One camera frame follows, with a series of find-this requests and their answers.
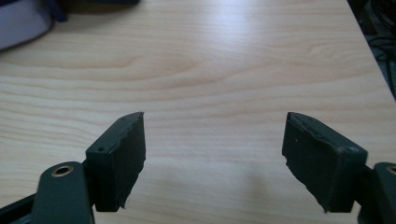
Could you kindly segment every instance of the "black cable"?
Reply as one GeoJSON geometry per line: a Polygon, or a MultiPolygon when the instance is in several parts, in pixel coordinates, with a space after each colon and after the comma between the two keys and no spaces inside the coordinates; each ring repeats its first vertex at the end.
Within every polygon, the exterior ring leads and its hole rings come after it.
{"type": "Polygon", "coordinates": [[[373,38],[368,41],[370,48],[372,48],[372,52],[376,52],[379,54],[375,56],[375,59],[378,63],[384,63],[386,67],[386,71],[384,76],[388,78],[388,85],[393,97],[396,99],[395,86],[393,81],[393,71],[391,69],[391,63],[396,63],[396,38],[387,37],[387,36],[379,36],[373,38]]]}
{"type": "Polygon", "coordinates": [[[396,34],[396,0],[371,0],[371,7],[379,21],[396,34]]]}

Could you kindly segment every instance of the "table surface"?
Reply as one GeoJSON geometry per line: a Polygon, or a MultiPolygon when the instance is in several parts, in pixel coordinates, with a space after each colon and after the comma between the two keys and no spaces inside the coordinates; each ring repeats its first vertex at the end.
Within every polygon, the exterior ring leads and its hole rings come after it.
{"type": "Polygon", "coordinates": [[[145,111],[147,160],[97,223],[356,223],[324,214],[281,155],[287,112],[396,161],[396,107],[345,0],[77,6],[0,52],[0,206],[145,111]]]}

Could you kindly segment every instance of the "screw hole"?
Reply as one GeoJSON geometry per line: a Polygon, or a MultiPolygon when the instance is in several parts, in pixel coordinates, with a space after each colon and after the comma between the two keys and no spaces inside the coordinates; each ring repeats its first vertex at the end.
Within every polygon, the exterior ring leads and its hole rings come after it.
{"type": "Polygon", "coordinates": [[[389,166],[388,170],[393,173],[394,175],[396,175],[396,166],[389,166]]]}
{"type": "Polygon", "coordinates": [[[64,175],[68,175],[73,171],[73,166],[61,166],[55,170],[52,171],[52,176],[54,177],[60,177],[64,175]]]}

